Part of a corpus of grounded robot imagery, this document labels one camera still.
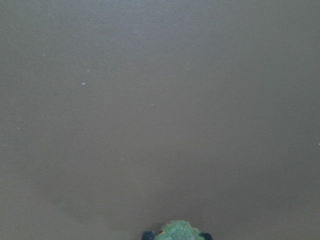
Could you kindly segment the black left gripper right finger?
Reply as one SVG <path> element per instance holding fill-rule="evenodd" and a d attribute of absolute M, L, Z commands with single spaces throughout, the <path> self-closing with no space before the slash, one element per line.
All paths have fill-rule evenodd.
<path fill-rule="evenodd" d="M 202 237 L 204 240 L 213 240 L 213 238 L 212 238 L 210 233 L 202 232 L 202 233 L 199 234 L 199 236 Z"/>

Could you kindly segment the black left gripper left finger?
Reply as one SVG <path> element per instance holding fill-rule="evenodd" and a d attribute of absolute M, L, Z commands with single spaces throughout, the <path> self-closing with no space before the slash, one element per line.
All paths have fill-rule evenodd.
<path fill-rule="evenodd" d="M 144 231 L 141 235 L 141 240 L 155 240 L 156 236 L 159 235 L 160 232 L 159 231 Z"/>

